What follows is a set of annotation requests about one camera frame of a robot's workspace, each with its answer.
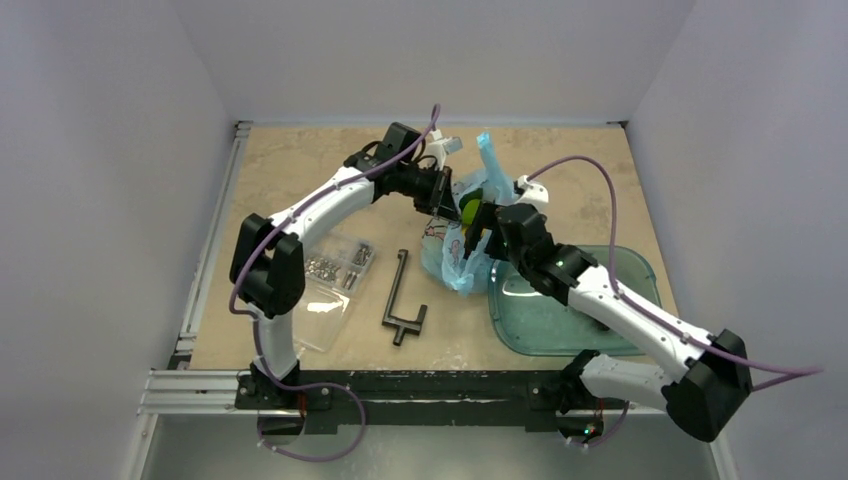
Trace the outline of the blue plastic bag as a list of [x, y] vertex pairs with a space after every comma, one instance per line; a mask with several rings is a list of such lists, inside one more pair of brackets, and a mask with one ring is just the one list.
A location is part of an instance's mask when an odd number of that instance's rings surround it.
[[463, 296], [486, 290], [489, 271], [494, 263], [484, 253], [491, 236], [489, 231], [482, 234], [471, 253], [465, 252], [465, 231], [478, 204], [489, 201], [510, 205], [518, 199], [514, 179], [498, 161], [490, 133], [481, 133], [476, 142], [482, 167], [451, 184], [454, 203], [469, 214], [458, 223], [432, 218], [421, 237], [420, 260], [424, 270], [445, 287]]

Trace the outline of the green fake lime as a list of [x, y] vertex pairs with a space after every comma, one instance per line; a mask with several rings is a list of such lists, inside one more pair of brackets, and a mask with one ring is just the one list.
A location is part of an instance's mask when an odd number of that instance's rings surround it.
[[464, 228], [470, 227], [482, 203], [480, 198], [472, 198], [461, 202], [460, 221]]

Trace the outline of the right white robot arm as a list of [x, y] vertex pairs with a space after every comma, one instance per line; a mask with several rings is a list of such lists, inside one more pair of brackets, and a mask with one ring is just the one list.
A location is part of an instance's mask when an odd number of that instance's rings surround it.
[[581, 351], [557, 379], [539, 386], [566, 414], [618, 399], [665, 412], [683, 432], [712, 442], [753, 391], [744, 340], [713, 334], [645, 300], [587, 251], [557, 243], [534, 206], [485, 201], [466, 232], [469, 249], [488, 231], [486, 255], [510, 263], [533, 287], [582, 312], [651, 358], [644, 364]]

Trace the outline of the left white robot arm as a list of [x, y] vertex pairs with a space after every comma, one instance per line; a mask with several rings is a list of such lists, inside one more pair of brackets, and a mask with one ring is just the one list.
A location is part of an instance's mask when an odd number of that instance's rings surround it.
[[243, 220], [229, 273], [229, 308], [251, 318], [253, 363], [265, 376], [259, 395], [272, 408], [287, 408], [298, 395], [289, 374], [298, 365], [293, 313], [305, 292], [307, 251], [349, 216], [392, 193], [412, 199], [420, 213], [458, 219], [446, 160], [461, 148], [460, 138], [435, 127], [419, 132], [394, 122], [382, 139], [351, 154], [298, 203]]

